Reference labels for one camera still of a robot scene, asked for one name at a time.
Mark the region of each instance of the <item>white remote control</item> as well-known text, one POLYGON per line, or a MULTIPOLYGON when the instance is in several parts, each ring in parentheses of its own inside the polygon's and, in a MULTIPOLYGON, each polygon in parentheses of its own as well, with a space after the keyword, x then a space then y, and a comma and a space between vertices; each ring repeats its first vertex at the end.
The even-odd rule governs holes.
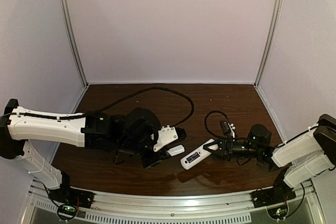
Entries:
MULTIPOLYGON (((213 139, 209 139, 204 144, 202 144, 199 148, 190 152, 183 159, 181 159, 181 165, 183 166, 183 168, 186 170, 189 170, 191 167, 197 165, 200 161, 209 157, 211 155, 211 152, 204 150, 203 145, 212 143, 214 141, 215 140, 213 139)), ((209 148, 216 151, 218 149, 218 145, 215 144, 215 145, 210 146, 209 148)))

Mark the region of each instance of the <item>black bracket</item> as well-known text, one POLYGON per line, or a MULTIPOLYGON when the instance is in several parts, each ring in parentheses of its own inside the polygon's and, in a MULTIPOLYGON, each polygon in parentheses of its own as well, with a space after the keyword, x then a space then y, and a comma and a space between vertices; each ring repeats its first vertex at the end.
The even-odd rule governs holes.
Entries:
POLYGON ((91 208, 93 201, 93 192, 74 189, 70 187, 70 177, 62 172, 62 184, 60 188, 49 191, 49 198, 64 204, 70 204, 77 207, 91 208))
POLYGON ((288 168, 279 173, 272 188, 258 189, 251 193, 255 208, 275 205, 290 199, 295 199, 295 192, 283 181, 287 169, 288 168))

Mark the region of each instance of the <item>brown wooden surface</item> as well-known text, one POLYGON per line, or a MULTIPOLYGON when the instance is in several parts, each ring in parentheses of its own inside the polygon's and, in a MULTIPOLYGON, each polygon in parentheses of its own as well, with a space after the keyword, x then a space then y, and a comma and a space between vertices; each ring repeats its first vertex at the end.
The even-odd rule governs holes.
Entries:
MULTIPOLYGON (((85 94, 78 111, 99 109, 150 84, 92 85, 85 94)), ((272 145, 280 137, 261 99, 252 85, 162 84, 190 96, 195 103, 194 115, 180 127, 188 137, 181 142, 185 153, 163 161, 156 167, 143 169, 139 157, 125 164, 113 164, 114 153, 86 150, 61 144, 53 165, 70 175, 71 185, 110 193, 156 196, 190 196, 231 193, 257 189, 273 184, 278 172, 268 173, 252 160, 238 166, 236 160, 223 161, 210 156, 190 170, 184 170, 180 159, 211 136, 205 131, 204 116, 211 110, 225 112, 235 124, 239 136, 247 136, 253 124, 264 124, 272 131, 272 145)), ((150 91, 109 109, 110 114, 126 114, 140 106, 152 110, 162 125, 173 124, 189 113, 184 99, 163 91, 150 91)), ((220 115, 209 118, 209 127, 220 134, 220 115)))

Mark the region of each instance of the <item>wire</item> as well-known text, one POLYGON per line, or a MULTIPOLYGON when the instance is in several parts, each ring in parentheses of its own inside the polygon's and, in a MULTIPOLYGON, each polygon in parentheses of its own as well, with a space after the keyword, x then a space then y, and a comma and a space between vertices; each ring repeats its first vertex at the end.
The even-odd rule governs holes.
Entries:
POLYGON ((213 133, 208 127, 208 121, 207 121, 208 117, 212 114, 215 114, 215 113, 223 115, 226 118, 227 122, 229 121, 227 115, 224 112, 219 111, 219 110, 213 110, 213 111, 210 111, 209 113, 207 113, 207 115, 204 117, 204 127, 210 135, 212 135, 214 137, 217 137, 217 138, 223 138, 223 136, 220 136, 220 135, 217 135, 217 134, 213 133))
POLYGON ((301 135, 303 135, 303 134, 306 134, 307 132, 309 132, 309 131, 311 131, 311 130, 317 128, 317 127, 318 127, 318 125, 317 125, 317 126, 314 126, 314 127, 312 127, 312 128, 310 128, 309 130, 305 130, 305 131, 303 131, 303 132, 297 134, 295 137, 292 137, 290 140, 288 140, 288 141, 286 141, 285 143, 279 145, 278 147, 282 147, 282 146, 288 144, 289 142, 293 141, 293 140, 296 139, 297 137, 299 137, 299 136, 301 136, 301 135))
MULTIPOLYGON (((28 112, 26 112, 26 113, 20 113, 19 115, 30 116, 30 117, 33 117, 33 118, 52 119, 52 120, 58 120, 58 121, 60 121, 60 120, 80 119, 80 118, 85 118, 85 117, 87 117, 89 115, 95 115, 95 114, 98 114, 98 113, 103 112, 105 110, 108 110, 111 107, 113 107, 113 106, 115 106, 115 105, 117 105, 117 104, 119 104, 119 103, 121 103, 121 102, 129 99, 129 98, 132 98, 132 97, 134 97, 136 95, 139 95, 139 94, 142 94, 144 92, 151 91, 151 90, 161 90, 161 91, 173 93, 173 94, 176 94, 176 95, 178 95, 180 97, 183 97, 184 99, 186 99, 190 103, 190 105, 191 105, 190 113, 184 119, 182 119, 179 122, 173 124, 172 127, 175 127, 175 126, 178 126, 181 123, 184 123, 185 121, 187 121, 193 115, 195 105, 194 105, 193 100, 190 97, 188 97, 188 96, 186 96, 186 95, 184 95, 184 94, 182 94, 182 93, 180 93, 178 91, 175 91, 175 90, 172 90, 172 89, 168 89, 168 88, 162 88, 162 87, 150 87, 150 88, 139 90, 139 91, 137 91, 135 93, 132 93, 132 94, 129 94, 129 95, 123 97, 123 98, 120 98, 120 99, 118 99, 118 100, 110 103, 109 105, 107 105, 105 107, 102 107, 102 108, 100 108, 100 109, 98 109, 96 111, 89 112, 89 113, 84 113, 84 114, 81 114, 81 115, 71 115, 71 116, 60 116, 60 117, 57 117, 57 116, 51 116, 51 115, 33 114, 33 113, 28 113, 28 112)), ((9 114, 5 114, 5 115, 2 115, 2 116, 13 115, 13 114, 17 114, 17 113, 9 113, 9 114)))
POLYGON ((304 189, 305 187, 303 186, 302 183, 301 183, 300 185, 301 185, 302 190, 303 190, 302 199, 301 199, 299 205, 297 206, 297 208, 296 208, 293 212, 291 212, 288 216, 286 216, 286 219, 289 218, 289 217, 291 217, 293 214, 295 214, 295 212, 300 208, 300 206, 301 206, 302 203, 303 203, 303 200, 305 199, 305 195, 306 195, 306 191, 305 191, 305 189, 304 189))
POLYGON ((1 115, 0 118, 4 118, 4 117, 9 116, 9 115, 16 115, 16 113, 7 113, 7 114, 4 114, 4 115, 1 115))
POLYGON ((248 162, 251 161, 251 159, 252 159, 252 158, 249 158, 247 161, 240 163, 240 162, 239 162, 239 158, 237 158, 237 164, 238 164, 239 166, 246 165, 248 162))
POLYGON ((50 199, 50 201, 57 207, 57 211, 56 211, 56 215, 60 220, 64 220, 64 221, 71 221, 73 220, 78 213, 78 209, 79 209, 79 198, 77 198, 77 207, 75 208, 74 206, 70 205, 70 204, 62 204, 62 205, 58 205, 56 202, 54 202, 54 200, 50 197, 50 191, 48 190, 48 188, 46 187, 46 185, 44 183, 42 183, 44 186, 44 189, 48 195, 48 199, 50 199), (73 207, 76 209, 76 211, 74 213, 72 213, 72 215, 70 215, 71 217, 66 217, 63 216, 61 214, 65 214, 65 215, 69 215, 69 213, 67 213, 66 211, 64 211, 64 208, 68 208, 68 207, 73 207))

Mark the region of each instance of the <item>white object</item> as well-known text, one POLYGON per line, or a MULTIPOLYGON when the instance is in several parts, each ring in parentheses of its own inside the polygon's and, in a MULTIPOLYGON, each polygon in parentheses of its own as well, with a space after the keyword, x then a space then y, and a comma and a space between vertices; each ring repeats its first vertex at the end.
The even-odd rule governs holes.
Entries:
MULTIPOLYGON (((204 144, 202 144, 200 147, 198 147, 194 151, 190 152, 183 159, 181 159, 181 165, 183 166, 183 168, 186 169, 186 170, 189 170, 190 168, 197 165, 202 160, 209 157, 211 155, 211 152, 208 152, 208 151, 204 150, 203 146, 205 144, 209 144, 209 143, 212 143, 214 141, 215 140, 213 140, 213 139, 209 139, 204 144)), ((218 149, 218 145, 216 144, 216 145, 210 146, 210 149, 215 151, 215 150, 218 149)))
POLYGON ((284 182, 289 187, 294 188, 307 179, 315 177, 321 172, 334 167, 335 166, 323 152, 313 153, 297 165, 291 166, 285 173, 284 182))
POLYGON ((178 145, 178 146, 175 146, 175 147, 169 149, 167 152, 169 153, 169 155, 171 155, 173 157, 173 156, 176 156, 178 154, 184 153, 184 147, 183 147, 183 145, 178 145))
POLYGON ((322 148, 313 136, 314 131, 315 129, 299 136, 282 147, 276 148, 272 156, 274 163, 278 167, 283 167, 310 153, 321 151, 322 148))
POLYGON ((177 135, 175 127, 170 127, 169 125, 166 127, 163 126, 159 130, 158 142, 153 147, 154 152, 158 152, 163 147, 176 141, 177 139, 178 139, 178 135, 177 135))
POLYGON ((33 174, 40 181, 42 181, 47 188, 53 190, 58 189, 62 183, 61 171, 52 167, 38 152, 33 145, 27 141, 25 142, 24 155, 17 156, 15 159, 28 171, 33 174))
MULTIPOLYGON (((56 114, 32 111, 21 106, 15 108, 13 113, 33 113, 58 117, 82 115, 82 113, 56 114)), ((81 128, 85 128, 85 118, 58 121, 31 116, 11 115, 9 119, 11 123, 8 125, 8 130, 14 140, 37 139, 61 142, 77 147, 84 147, 85 145, 85 135, 80 132, 81 128)))

